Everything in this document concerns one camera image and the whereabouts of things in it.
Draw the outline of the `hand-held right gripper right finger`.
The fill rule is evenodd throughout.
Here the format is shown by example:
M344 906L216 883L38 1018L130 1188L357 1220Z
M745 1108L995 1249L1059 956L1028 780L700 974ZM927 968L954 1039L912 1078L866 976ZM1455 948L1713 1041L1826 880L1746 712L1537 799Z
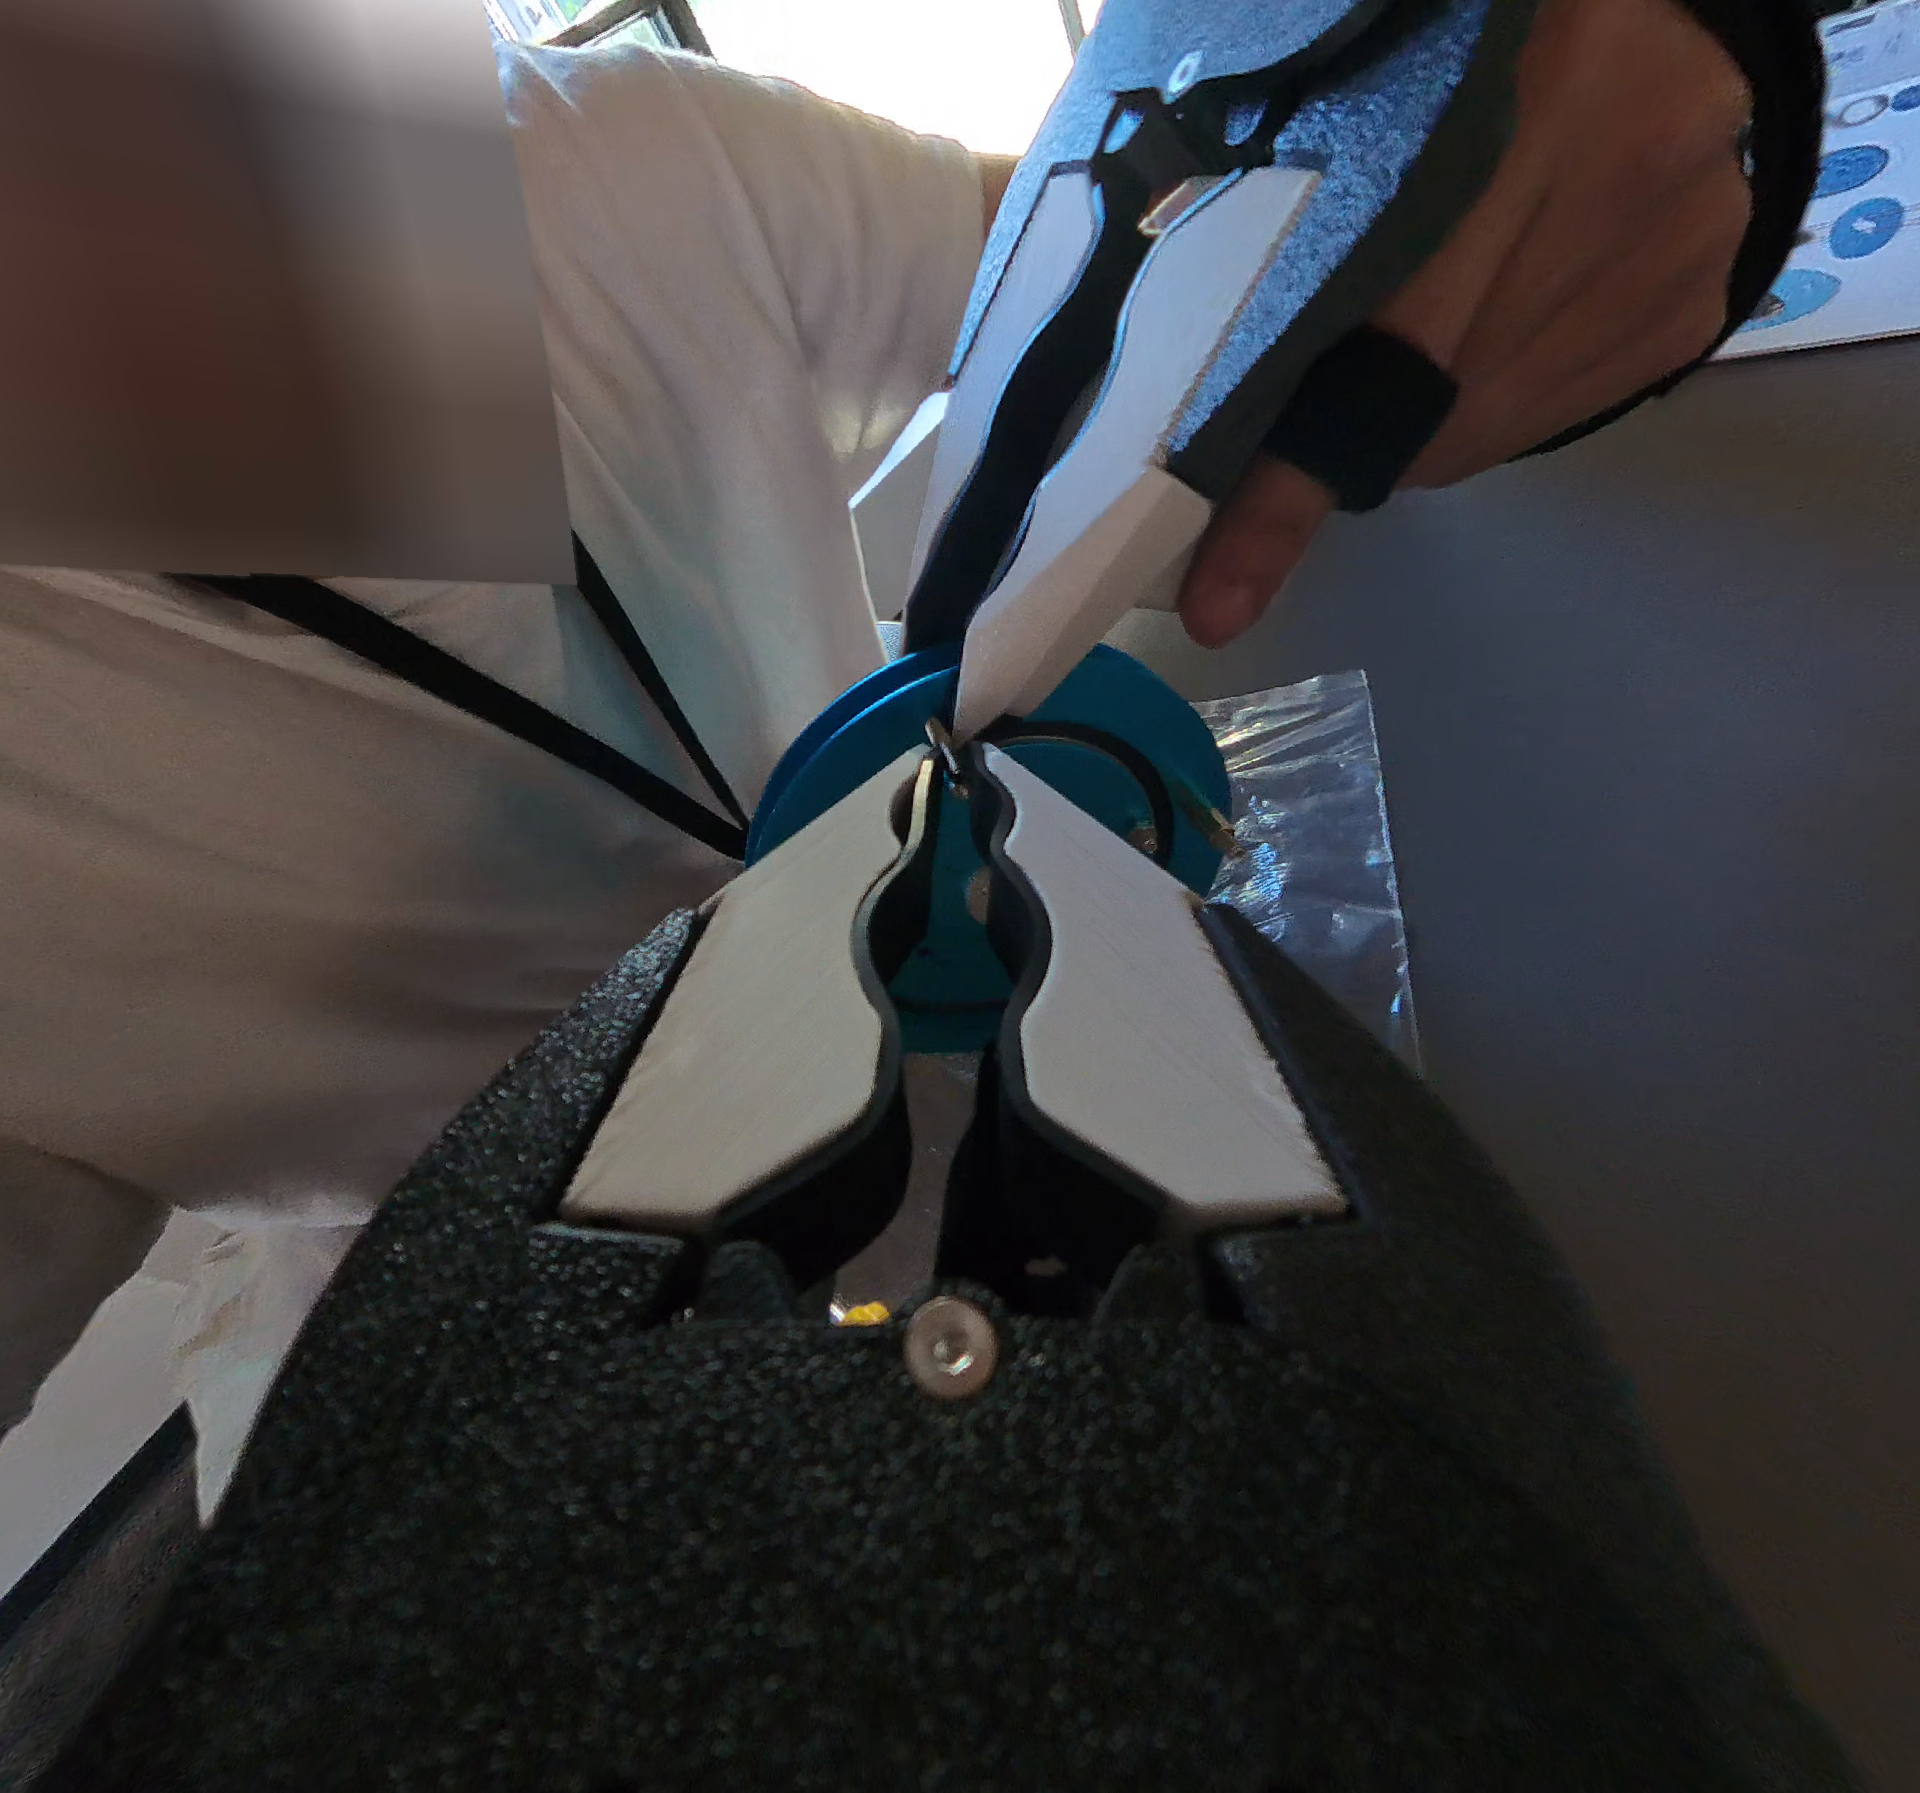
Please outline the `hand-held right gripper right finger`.
M1019 959L999 1063L1023 1120L1163 1208L1176 1228L1339 1215L1312 1139L1202 925L1199 898L1002 750L995 914Z

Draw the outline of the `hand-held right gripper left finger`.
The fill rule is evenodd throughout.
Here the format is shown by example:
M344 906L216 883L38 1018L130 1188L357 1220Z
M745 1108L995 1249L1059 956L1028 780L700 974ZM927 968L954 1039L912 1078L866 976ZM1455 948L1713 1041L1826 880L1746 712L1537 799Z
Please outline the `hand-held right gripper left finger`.
M938 776L903 752L707 903L566 1224L889 1227L911 1128L883 971L927 921Z

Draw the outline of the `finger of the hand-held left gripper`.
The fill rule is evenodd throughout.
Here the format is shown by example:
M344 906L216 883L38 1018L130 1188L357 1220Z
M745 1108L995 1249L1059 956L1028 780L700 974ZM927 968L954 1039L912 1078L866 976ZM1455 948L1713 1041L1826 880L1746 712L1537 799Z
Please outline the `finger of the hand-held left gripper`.
M1172 567L1221 496L1171 473L1179 414L1319 179L1290 165L1237 172L1145 251L1102 390L1034 489L1013 563L968 628L958 741L1049 699L1133 605L1171 605Z
M1042 180L1004 257L935 440L908 642L958 642L988 592L1069 409L1113 349L1144 247L1121 242L1086 167Z

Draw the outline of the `blue metal turntable base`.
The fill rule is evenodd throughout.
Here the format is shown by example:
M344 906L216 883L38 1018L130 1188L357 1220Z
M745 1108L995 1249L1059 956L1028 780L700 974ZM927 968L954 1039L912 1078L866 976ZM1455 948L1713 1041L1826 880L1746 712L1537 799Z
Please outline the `blue metal turntable base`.
M923 752L923 723L930 715L952 715L956 681L954 643L904 653L853 681L780 756L751 822L747 861L757 863L800 834L903 752ZM1213 815L1232 803L1232 786L1210 727L1172 685L1133 654L1101 643L1022 725L1090 725L1134 746L1171 796L1171 856L1163 863L1195 892L1213 887L1221 863ZM1102 750L1015 741L1013 756L1102 826L1118 834L1153 826L1141 780ZM968 807L952 800L941 818L930 925L891 981L904 1050L981 1050L999 1031L1013 981L968 906L977 868Z

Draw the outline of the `grey desk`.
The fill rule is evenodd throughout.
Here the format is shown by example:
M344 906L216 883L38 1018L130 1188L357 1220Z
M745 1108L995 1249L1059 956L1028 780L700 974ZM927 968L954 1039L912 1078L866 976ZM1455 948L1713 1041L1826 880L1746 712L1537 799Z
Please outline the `grey desk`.
M1917 1788L1917 341L1332 519L1193 695L1365 668L1428 1075L1718 1568Z

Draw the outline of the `person's left hand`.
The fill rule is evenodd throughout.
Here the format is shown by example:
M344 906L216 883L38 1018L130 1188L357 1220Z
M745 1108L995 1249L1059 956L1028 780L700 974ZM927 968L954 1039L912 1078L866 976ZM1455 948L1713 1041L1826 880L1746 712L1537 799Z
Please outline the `person's left hand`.
M1751 89L1671 0L1543 0L1484 195L1377 313L1459 393L1403 484L1476 477L1692 366L1751 219Z

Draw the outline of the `clear plastic bag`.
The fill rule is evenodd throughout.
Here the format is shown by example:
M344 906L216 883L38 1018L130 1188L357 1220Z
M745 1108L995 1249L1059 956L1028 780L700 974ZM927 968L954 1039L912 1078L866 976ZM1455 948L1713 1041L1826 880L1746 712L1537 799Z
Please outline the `clear plastic bag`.
M1422 1039L1390 844L1371 685L1363 670L1197 700L1232 780L1237 856L1213 898L1308 968L1409 1067ZM908 1052L912 1132L893 1220L835 1280L831 1304L898 1311L935 1273L952 1158L975 1117L981 1050Z

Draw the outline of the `person's torso in pale shirt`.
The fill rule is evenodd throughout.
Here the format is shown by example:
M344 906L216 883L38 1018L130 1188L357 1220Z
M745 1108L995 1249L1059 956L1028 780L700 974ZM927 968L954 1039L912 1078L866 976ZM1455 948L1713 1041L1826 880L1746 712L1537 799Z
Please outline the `person's torso in pale shirt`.
M850 496L938 383L983 165L648 49L508 50L571 519L754 807L880 665ZM161 576L4 572L4 1429L172 1211L340 1253L731 867Z

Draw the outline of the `printed instruction sheet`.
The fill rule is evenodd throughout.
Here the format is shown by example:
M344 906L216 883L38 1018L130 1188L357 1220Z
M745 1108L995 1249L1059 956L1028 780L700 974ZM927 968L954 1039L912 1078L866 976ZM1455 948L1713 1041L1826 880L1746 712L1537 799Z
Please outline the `printed instruction sheet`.
M1723 359L1917 333L1917 0L1821 22L1824 154L1787 264Z

